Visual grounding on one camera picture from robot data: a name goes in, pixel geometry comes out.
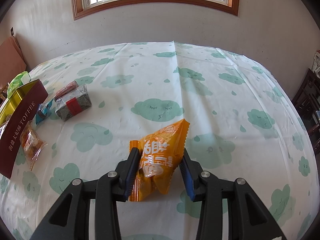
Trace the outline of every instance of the metal screw head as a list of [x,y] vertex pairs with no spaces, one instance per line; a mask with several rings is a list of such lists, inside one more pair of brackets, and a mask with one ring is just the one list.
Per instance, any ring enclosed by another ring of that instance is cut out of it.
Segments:
[[108,172],[108,177],[110,177],[110,178],[113,178],[113,177],[115,177],[117,175],[118,175],[118,173],[116,171],[109,171]]
[[208,171],[203,171],[203,172],[200,173],[200,175],[201,175],[201,177],[207,178],[207,177],[210,176],[210,172],[208,172]]
[[237,179],[237,183],[238,183],[239,185],[244,185],[244,184],[245,184],[245,179],[243,179],[243,178],[238,178],[238,179]]
[[80,185],[81,184],[81,179],[74,179],[73,181],[72,181],[72,185],[74,185],[74,186],[78,186],[78,185]]

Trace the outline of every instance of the red toffee box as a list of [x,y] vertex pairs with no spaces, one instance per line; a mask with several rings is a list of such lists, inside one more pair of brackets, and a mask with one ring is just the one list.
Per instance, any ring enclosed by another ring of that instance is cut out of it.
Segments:
[[0,123],[12,114],[0,138],[0,173],[11,178],[20,147],[20,135],[48,96],[42,82],[37,79],[19,87],[0,111]]

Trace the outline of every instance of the white wall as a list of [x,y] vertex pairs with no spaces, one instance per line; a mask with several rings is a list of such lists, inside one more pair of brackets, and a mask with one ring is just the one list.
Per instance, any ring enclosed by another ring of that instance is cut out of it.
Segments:
[[0,42],[11,27],[31,68],[95,46],[175,40],[244,54],[268,68],[291,98],[320,49],[320,30],[300,0],[240,0],[238,17],[194,5],[149,3],[76,21],[71,0],[16,0],[0,23]]

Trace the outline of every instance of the teal cloud print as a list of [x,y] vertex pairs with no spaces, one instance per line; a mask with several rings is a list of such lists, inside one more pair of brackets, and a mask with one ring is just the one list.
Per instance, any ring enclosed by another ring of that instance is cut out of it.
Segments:
[[279,88],[274,87],[272,91],[275,93],[277,97],[283,97],[283,94],[280,92]]
[[129,84],[132,82],[134,75],[115,75],[106,77],[105,81],[102,81],[100,84],[102,87],[116,88],[121,85]]
[[309,161],[303,156],[299,160],[299,171],[304,177],[308,176],[310,173]]
[[224,55],[222,55],[220,52],[216,52],[216,53],[211,53],[211,56],[212,57],[215,57],[215,58],[226,58]]
[[25,222],[21,218],[18,218],[18,229],[19,229],[19,231],[17,229],[16,229],[16,231],[18,231],[19,235],[20,235],[20,232],[21,232],[23,234],[23,236],[25,237],[25,239],[30,239],[31,238],[31,236],[33,234],[33,231],[30,228],[30,226],[27,224],[27,222]]
[[115,60],[114,58],[108,58],[108,57],[107,58],[102,58],[101,60],[98,60],[95,63],[93,63],[91,66],[95,67],[95,66],[100,66],[100,65],[106,65],[109,62],[112,62],[114,60]]
[[31,171],[24,171],[22,184],[24,185],[24,193],[26,194],[26,197],[37,202],[41,186],[38,183],[36,175]]
[[24,155],[23,149],[21,148],[21,146],[19,147],[18,153],[17,153],[17,157],[16,157],[16,165],[20,165],[20,164],[25,164],[26,162],[26,157]]
[[156,53],[153,54],[153,56],[157,56],[157,57],[173,57],[176,55],[176,52],[161,52],[161,53]]
[[279,104],[280,103],[280,100],[278,98],[278,96],[270,91],[263,91],[267,94],[267,96],[272,100],[274,101],[275,103]]
[[176,44],[179,49],[192,49],[190,45]]
[[287,220],[292,218],[296,199],[290,196],[290,187],[286,184],[282,190],[276,189],[271,195],[271,207],[269,212],[282,227]]
[[134,42],[134,43],[131,43],[131,45],[147,45],[148,43],[147,42]]
[[[181,202],[177,205],[177,211],[181,214],[188,214],[190,217],[200,218],[201,202],[192,202],[184,190],[180,195]],[[222,200],[222,213],[228,211],[228,200]]]
[[181,116],[184,110],[174,101],[150,98],[136,103],[131,112],[150,121],[167,122],[176,116]]
[[152,234],[140,234],[140,235],[131,235],[131,236],[123,236],[123,240],[172,240],[167,236],[161,235],[152,235]]
[[61,63],[60,65],[57,65],[54,67],[54,69],[59,69],[62,68],[66,63]]
[[296,132],[294,135],[292,135],[292,141],[297,150],[303,151],[304,143],[300,134]]
[[212,96],[212,92],[198,80],[190,78],[180,78],[181,88],[187,92],[195,93],[200,96]]
[[89,75],[91,74],[93,71],[97,70],[98,68],[96,67],[88,67],[88,68],[84,68],[78,71],[77,75],[78,76],[84,76],[84,75]]
[[81,78],[76,78],[75,81],[78,83],[79,86],[84,84],[91,84],[94,80],[94,77],[84,76]]
[[228,81],[230,83],[236,84],[236,85],[241,85],[241,84],[245,83],[241,77],[230,75],[228,73],[219,74],[219,78],[221,78],[225,81]]
[[52,96],[52,95],[53,95],[54,90],[55,90],[55,88],[53,88],[53,87],[49,87],[49,88],[47,89],[48,97],[50,97],[50,96]]
[[263,70],[261,68],[257,67],[257,66],[253,66],[252,69],[257,71],[257,73],[259,73],[259,74],[263,73]]
[[271,118],[269,114],[265,111],[259,111],[257,109],[252,109],[250,112],[247,112],[248,121],[258,127],[263,129],[270,129],[272,125],[276,123],[274,119]]
[[114,49],[114,48],[103,49],[103,50],[100,50],[98,53],[101,53],[101,52],[109,52],[109,51],[112,51],[112,50],[115,50],[115,49]]
[[16,238],[16,240],[24,240],[21,236],[20,232],[17,229],[14,229],[12,231],[13,236]]
[[49,185],[56,193],[61,194],[77,178],[80,178],[78,166],[68,163],[63,169],[57,167],[53,170],[53,177],[50,178]]
[[299,121],[299,124],[301,125],[302,129],[303,129],[304,131],[306,131],[307,129],[306,129],[306,127],[304,126],[304,123],[303,123],[303,121],[301,120],[300,117],[298,117],[298,121]]
[[278,138],[278,132],[272,127],[276,121],[271,118],[269,114],[264,111],[259,111],[257,109],[252,109],[250,112],[247,112],[248,121],[252,126],[259,130],[260,133],[264,136],[265,139]]
[[47,65],[43,70],[48,69],[49,67],[51,67],[53,64]]
[[310,220],[311,220],[311,215],[310,213],[308,213],[308,215],[305,217],[305,219],[301,224],[300,230],[297,235],[297,239],[300,239],[303,236],[304,232],[307,231],[307,229],[309,228]]
[[236,54],[236,53],[234,53],[234,52],[228,51],[228,53],[229,53],[230,55],[232,55],[232,56],[240,56],[239,54]]
[[197,135],[186,140],[186,149],[190,158],[196,159],[203,168],[207,169],[231,163],[231,153],[235,148],[232,141],[225,140],[214,133]]
[[83,153],[91,150],[95,144],[108,145],[113,138],[108,129],[94,123],[77,123],[73,130],[70,139],[77,143],[78,151]]
[[174,73],[179,73],[179,75],[181,77],[185,77],[185,78],[191,78],[193,80],[200,80],[200,81],[204,81],[205,79],[202,77],[201,73],[198,73],[196,71],[193,71],[189,68],[179,68],[177,67],[174,70]]
[[64,55],[63,58],[64,58],[64,57],[70,57],[70,56],[73,55],[73,54],[74,54],[74,53],[70,53],[70,54]]
[[8,182],[9,180],[5,176],[2,176],[2,179],[0,180],[0,192],[2,194],[7,190]]

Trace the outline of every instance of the plastic bag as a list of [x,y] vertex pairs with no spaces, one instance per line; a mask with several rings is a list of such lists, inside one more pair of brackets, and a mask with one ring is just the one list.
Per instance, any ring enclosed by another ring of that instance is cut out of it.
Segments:
[[1,139],[1,136],[3,135],[3,132],[4,132],[4,129],[5,127],[7,126],[9,120],[4,122],[1,126],[0,126],[0,139]]
[[168,193],[172,174],[183,157],[189,125],[182,119],[140,141],[130,141],[130,151],[136,147],[142,153],[130,201],[141,201],[155,189]]
[[67,93],[70,93],[71,91],[75,90],[78,86],[79,85],[75,80],[70,82],[68,85],[56,92],[56,95],[54,96],[54,101],[57,101],[58,98],[62,98]]
[[31,122],[28,122],[23,129],[20,135],[20,143],[23,148],[27,164],[32,171],[33,165],[38,159],[41,150],[47,145],[47,143],[39,138],[36,131],[33,130]]
[[28,71],[24,71],[18,74],[9,84],[7,95],[8,99],[12,96],[12,94],[17,90],[18,87],[27,84],[30,82],[31,78]]
[[53,99],[48,103],[39,104],[35,119],[36,125],[46,119],[48,116],[51,115],[51,106],[52,106]]
[[84,84],[57,99],[56,115],[66,121],[90,106],[92,103]]

